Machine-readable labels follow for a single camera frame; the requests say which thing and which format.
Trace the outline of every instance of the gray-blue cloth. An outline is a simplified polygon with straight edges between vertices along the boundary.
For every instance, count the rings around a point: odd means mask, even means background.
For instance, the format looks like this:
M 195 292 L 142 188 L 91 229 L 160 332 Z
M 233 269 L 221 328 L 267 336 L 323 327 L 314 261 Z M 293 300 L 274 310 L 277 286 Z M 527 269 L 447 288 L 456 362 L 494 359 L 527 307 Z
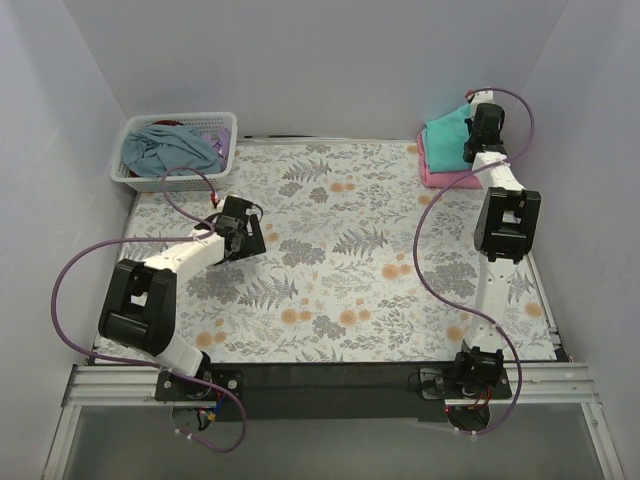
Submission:
M 160 177 L 172 167 L 192 167 L 203 173 L 220 173 L 220 157 L 189 126 L 150 125 L 127 135 L 122 163 L 140 177 Z M 172 175 L 193 175 L 189 170 Z

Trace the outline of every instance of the floral pattern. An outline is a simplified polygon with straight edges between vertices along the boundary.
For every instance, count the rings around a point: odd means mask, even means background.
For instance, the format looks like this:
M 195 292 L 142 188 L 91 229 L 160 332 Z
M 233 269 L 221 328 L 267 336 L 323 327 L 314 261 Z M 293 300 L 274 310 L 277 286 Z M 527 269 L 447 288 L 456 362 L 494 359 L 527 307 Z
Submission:
M 267 253 L 200 272 L 178 291 L 176 328 L 215 362 L 452 360 L 470 315 L 420 284 L 412 244 L 437 190 L 418 175 L 407 143 L 240 147 L 221 196 L 264 209 Z M 206 217 L 206 192 L 173 199 Z M 420 239 L 423 273 L 437 291 L 472 306 L 478 282 L 475 222 L 484 193 L 447 192 Z M 184 235 L 193 222 L 161 194 L 138 197 L 129 236 Z M 162 244 L 126 245 L 142 259 Z M 522 262 L 501 323 L 525 360 L 555 359 L 547 314 Z M 136 357 L 98 337 L 101 353 Z M 511 356 L 508 349 L 505 355 Z

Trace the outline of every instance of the gray wall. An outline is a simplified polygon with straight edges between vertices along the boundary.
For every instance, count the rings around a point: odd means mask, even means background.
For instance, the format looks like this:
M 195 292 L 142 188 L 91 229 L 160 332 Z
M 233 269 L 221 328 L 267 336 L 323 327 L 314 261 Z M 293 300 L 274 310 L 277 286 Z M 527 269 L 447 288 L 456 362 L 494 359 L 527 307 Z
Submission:
M 520 89 L 566 0 L 64 0 L 128 116 L 413 138 L 470 87 Z
M 49 320 L 53 281 L 84 246 L 120 236 L 131 200 L 107 164 L 124 114 L 60 0 L 0 0 L 0 478 L 40 478 L 78 358 Z M 115 252 L 63 285 L 85 346 Z
M 629 479 L 640 478 L 639 18 L 638 2 L 569 2 L 522 90 L 539 135 L 516 167 L 542 193 L 536 259 Z

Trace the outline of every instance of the stack of folded towels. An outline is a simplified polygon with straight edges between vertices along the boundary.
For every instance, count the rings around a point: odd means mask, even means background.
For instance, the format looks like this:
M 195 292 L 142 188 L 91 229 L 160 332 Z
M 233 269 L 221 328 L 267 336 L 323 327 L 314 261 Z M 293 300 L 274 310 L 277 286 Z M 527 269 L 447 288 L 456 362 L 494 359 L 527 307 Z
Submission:
M 471 165 L 464 161 L 463 152 L 464 143 L 469 138 L 465 120 L 470 116 L 471 106 L 466 104 L 442 118 L 427 122 L 418 135 L 420 172 L 425 186 L 442 188 L 469 173 Z M 473 175 L 455 186 L 481 188 Z

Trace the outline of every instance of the purple cloth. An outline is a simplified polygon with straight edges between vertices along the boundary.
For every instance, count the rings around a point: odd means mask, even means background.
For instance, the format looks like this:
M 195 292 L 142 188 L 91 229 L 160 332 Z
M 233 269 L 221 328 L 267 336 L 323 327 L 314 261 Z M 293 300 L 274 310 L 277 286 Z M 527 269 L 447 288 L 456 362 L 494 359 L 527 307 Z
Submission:
M 229 150 L 231 149 L 231 132 L 222 127 L 218 131 L 218 138 L 214 139 L 210 133 L 203 133 L 201 138 L 220 154 L 222 157 L 220 159 L 220 166 L 222 170 L 226 170 L 227 160 L 229 160 Z

